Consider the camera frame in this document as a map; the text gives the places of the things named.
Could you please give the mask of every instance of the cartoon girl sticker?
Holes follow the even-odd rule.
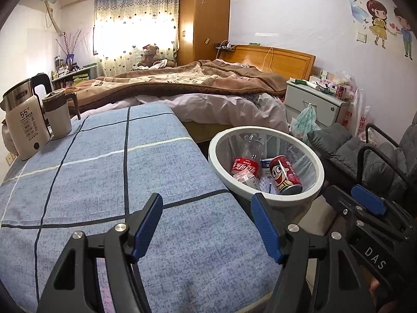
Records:
[[[384,44],[387,39],[387,31],[392,35],[395,35],[395,33],[392,33],[387,28],[387,9],[381,2],[375,0],[369,0],[366,3],[366,7],[368,8],[368,12],[372,15],[372,26],[370,26],[369,29],[377,37],[375,39],[375,44],[378,45],[378,40],[381,38],[382,48],[385,49]]]

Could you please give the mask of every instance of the gray couch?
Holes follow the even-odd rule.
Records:
[[[370,145],[369,128],[387,142],[378,147]],[[400,144],[372,123],[366,126],[366,142],[353,138],[338,123],[311,132],[308,138],[323,163],[328,185],[335,184],[350,193],[352,186],[362,184],[417,215],[417,113]]]

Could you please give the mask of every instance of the nightstand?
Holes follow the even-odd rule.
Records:
[[[309,86],[287,81],[284,104],[288,123],[291,123],[291,120],[296,118],[309,103],[316,110],[316,123],[320,128],[328,127],[334,122],[342,124],[350,104]]]

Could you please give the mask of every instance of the nightstand drawer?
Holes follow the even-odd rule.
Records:
[[[302,89],[298,89],[291,85],[287,86],[285,106],[289,106],[301,112],[309,105],[309,103],[311,103],[316,110],[318,122],[325,126],[330,126],[332,123],[336,122],[340,107]]]

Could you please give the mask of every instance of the brown blanket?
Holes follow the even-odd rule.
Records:
[[[189,93],[268,93],[281,97],[285,95],[286,79],[278,74],[260,72],[256,68],[201,60],[175,68],[137,70],[115,77],[98,77],[67,89],[68,93],[72,91],[77,92],[80,110],[85,112],[136,95],[160,97]]]

